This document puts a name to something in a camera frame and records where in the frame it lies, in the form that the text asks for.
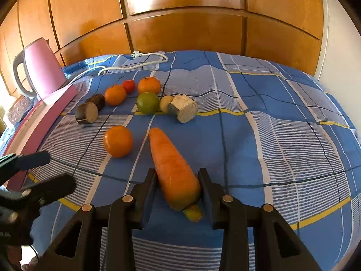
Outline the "large orange carrot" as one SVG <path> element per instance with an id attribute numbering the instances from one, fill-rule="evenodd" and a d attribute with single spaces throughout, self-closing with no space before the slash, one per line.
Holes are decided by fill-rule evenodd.
<path id="1" fill-rule="evenodd" d="M 201 187 L 191 167 L 160 128 L 150 129 L 149 142 L 165 201 L 191 222 L 199 222 L 204 217 L 198 204 Z"/>

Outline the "patterned box beside kettle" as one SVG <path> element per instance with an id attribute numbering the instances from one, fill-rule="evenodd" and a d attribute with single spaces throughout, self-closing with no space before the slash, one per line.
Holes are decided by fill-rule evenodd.
<path id="1" fill-rule="evenodd" d="M 34 100 L 32 98 L 21 95 L 6 114 L 9 123 L 13 126 L 19 123 L 23 116 L 32 108 L 33 104 Z"/>

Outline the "pink electric kettle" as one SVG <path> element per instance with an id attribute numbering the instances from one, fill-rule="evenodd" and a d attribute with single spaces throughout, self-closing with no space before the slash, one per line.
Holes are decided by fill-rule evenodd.
<path id="1" fill-rule="evenodd" d="M 23 65 L 30 90 L 20 81 L 18 66 Z M 49 43 L 43 37 L 30 43 L 14 58 L 13 78 L 21 94 L 28 98 L 44 99 L 67 84 L 67 77 Z"/>

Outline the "blue checked tablecloth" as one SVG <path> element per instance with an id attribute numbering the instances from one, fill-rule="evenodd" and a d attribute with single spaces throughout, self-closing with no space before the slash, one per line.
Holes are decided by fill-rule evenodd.
<path id="1" fill-rule="evenodd" d="M 263 59 L 211 51 L 108 54 L 62 67 L 77 94 L 48 130 L 36 152 L 50 162 L 20 171 L 1 191 L 20 192 L 69 174 L 72 194 L 40 208 L 31 228 L 34 270 L 69 220 L 85 204 L 107 206 L 131 194 L 155 169 L 149 131 L 160 128 L 198 179 L 213 183 L 246 205 L 271 204 L 292 227 L 319 270 L 360 269 L 360 132 L 330 92 L 312 76 Z M 137 109 L 142 78 L 161 83 L 163 96 L 185 94 L 196 116 L 143 114 Z M 105 91 L 128 79 L 136 87 L 118 106 Z M 92 124 L 78 124 L 76 108 L 98 108 Z M 133 148 L 122 158 L 104 148 L 105 132 L 130 130 Z M 158 181 L 152 211 L 142 230 L 132 231 L 135 270 L 220 270 L 223 230 L 206 217 L 191 222 L 169 207 Z M 1 245 L 1 269 L 21 269 L 21 247 Z"/>

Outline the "near orange tangerine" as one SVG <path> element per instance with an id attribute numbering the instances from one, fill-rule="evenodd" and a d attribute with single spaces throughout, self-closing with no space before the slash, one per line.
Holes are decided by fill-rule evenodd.
<path id="1" fill-rule="evenodd" d="M 133 148 L 132 133 L 122 125 L 113 126 L 105 132 L 103 145 L 112 157 L 125 157 L 131 153 Z"/>

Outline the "orange tangerine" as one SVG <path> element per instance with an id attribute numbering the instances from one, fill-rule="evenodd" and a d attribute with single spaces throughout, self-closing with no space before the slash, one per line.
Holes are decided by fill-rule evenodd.
<path id="1" fill-rule="evenodd" d="M 140 80 L 137 90 L 139 94 L 153 92 L 154 94 L 158 95 L 161 91 L 161 88 L 162 86 L 158 79 L 154 77 L 145 77 Z"/>
<path id="2" fill-rule="evenodd" d="M 122 125 L 113 126 L 105 132 L 103 145 L 112 157 L 125 157 L 131 153 L 133 148 L 132 133 Z"/>
<path id="3" fill-rule="evenodd" d="M 104 94 L 105 102 L 109 106 L 118 106 L 122 104 L 127 97 L 126 90 L 121 85 L 109 87 Z"/>

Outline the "left far orange tangerine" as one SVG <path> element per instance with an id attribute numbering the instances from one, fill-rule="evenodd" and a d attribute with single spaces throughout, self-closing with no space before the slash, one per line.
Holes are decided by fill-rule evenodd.
<path id="1" fill-rule="evenodd" d="M 118 106 L 122 104 L 127 97 L 126 90 L 121 85 L 109 87 L 104 94 L 105 102 L 109 106 Z"/>

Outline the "small red tomato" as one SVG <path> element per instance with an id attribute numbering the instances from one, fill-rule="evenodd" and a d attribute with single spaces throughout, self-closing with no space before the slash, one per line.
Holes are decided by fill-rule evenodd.
<path id="1" fill-rule="evenodd" d="M 131 94 L 136 87 L 135 81 L 128 79 L 122 83 L 122 87 L 125 89 L 127 94 Z"/>

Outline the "green round fruit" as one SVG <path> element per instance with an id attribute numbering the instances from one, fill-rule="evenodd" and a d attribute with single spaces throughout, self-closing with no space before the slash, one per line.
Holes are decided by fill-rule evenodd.
<path id="1" fill-rule="evenodd" d="M 155 114 L 159 108 L 159 98 L 153 92 L 144 92 L 137 97 L 137 109 L 143 114 Z"/>

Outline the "right far orange tangerine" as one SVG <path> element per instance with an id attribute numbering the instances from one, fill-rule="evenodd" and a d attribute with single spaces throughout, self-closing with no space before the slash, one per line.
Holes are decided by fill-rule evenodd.
<path id="1" fill-rule="evenodd" d="M 140 80 L 137 90 L 139 94 L 153 92 L 154 94 L 158 95 L 161 91 L 161 88 L 162 86 L 158 79 L 154 77 L 145 77 Z"/>

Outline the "white grey cut vegetable chunk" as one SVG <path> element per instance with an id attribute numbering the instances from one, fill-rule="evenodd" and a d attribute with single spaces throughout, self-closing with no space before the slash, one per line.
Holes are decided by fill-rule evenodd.
<path id="1" fill-rule="evenodd" d="M 190 122 L 198 112 L 198 104 L 189 96 L 176 95 L 168 104 L 169 113 L 176 116 L 180 123 Z"/>

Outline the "small yellow-brown fruit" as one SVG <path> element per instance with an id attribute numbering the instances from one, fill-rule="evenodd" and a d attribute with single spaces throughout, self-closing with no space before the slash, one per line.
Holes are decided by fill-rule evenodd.
<path id="1" fill-rule="evenodd" d="M 169 113 L 169 104 L 173 101 L 173 96 L 163 96 L 160 99 L 159 108 L 163 114 Z"/>

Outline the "wooden panelled cabinet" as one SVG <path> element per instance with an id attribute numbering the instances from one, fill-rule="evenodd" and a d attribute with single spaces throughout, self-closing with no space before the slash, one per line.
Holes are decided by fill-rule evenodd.
<path id="1" fill-rule="evenodd" d="M 61 66 L 135 50 L 203 50 L 271 60 L 313 75 L 322 0 L 12 0 L 1 12 L 1 82 L 14 57 L 43 37 Z"/>

